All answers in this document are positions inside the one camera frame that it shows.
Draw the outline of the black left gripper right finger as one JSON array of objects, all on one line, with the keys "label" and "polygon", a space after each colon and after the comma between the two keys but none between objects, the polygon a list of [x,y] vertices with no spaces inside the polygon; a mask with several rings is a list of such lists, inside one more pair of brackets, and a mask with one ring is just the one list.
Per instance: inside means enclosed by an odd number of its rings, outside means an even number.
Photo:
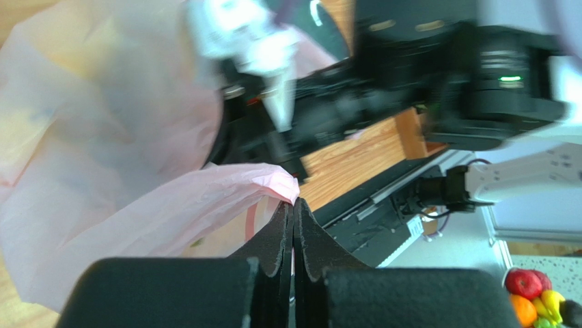
[{"label": "black left gripper right finger", "polygon": [[293,209],[298,327],[518,327],[489,273],[461,268],[375,269],[339,245],[304,199]]}]

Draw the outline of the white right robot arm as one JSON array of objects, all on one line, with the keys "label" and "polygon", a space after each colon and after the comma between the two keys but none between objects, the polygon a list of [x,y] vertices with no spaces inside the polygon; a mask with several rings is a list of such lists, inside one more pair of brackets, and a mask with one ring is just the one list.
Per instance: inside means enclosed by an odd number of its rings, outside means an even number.
[{"label": "white right robot arm", "polygon": [[479,24],[477,1],[356,1],[353,53],[296,80],[290,130],[266,112],[265,82],[228,62],[233,84],[208,160],[270,163],[299,181],[301,159],[407,110],[413,133],[454,150],[484,151],[563,126],[572,108],[551,89],[557,37]]}]

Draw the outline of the pink plastic bag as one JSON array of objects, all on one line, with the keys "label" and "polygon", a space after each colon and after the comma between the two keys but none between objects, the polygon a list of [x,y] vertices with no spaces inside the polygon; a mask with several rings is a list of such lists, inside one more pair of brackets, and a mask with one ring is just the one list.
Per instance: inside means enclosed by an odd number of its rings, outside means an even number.
[{"label": "pink plastic bag", "polygon": [[227,255],[297,181],[207,166],[222,113],[186,36],[184,1],[60,1],[1,48],[1,250],[20,299],[60,312],[93,262],[180,256],[223,226]]}]

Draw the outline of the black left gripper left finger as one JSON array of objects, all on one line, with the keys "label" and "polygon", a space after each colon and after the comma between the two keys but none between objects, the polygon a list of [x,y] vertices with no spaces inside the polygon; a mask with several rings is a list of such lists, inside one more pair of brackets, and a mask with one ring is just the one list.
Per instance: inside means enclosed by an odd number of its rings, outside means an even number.
[{"label": "black left gripper left finger", "polygon": [[225,258],[106,258],[79,278],[58,327],[285,327],[291,204]]}]

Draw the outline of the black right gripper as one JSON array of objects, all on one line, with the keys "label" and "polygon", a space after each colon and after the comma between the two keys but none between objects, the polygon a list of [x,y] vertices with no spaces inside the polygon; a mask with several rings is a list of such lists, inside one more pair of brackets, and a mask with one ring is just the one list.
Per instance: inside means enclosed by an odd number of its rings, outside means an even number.
[{"label": "black right gripper", "polygon": [[279,132],[266,108],[274,97],[266,80],[239,73],[228,62],[223,67],[234,84],[222,90],[213,162],[278,165],[299,181],[309,176],[302,157],[419,105],[430,93],[428,76],[390,83],[386,73],[362,77],[343,61],[296,80],[291,128]]}]

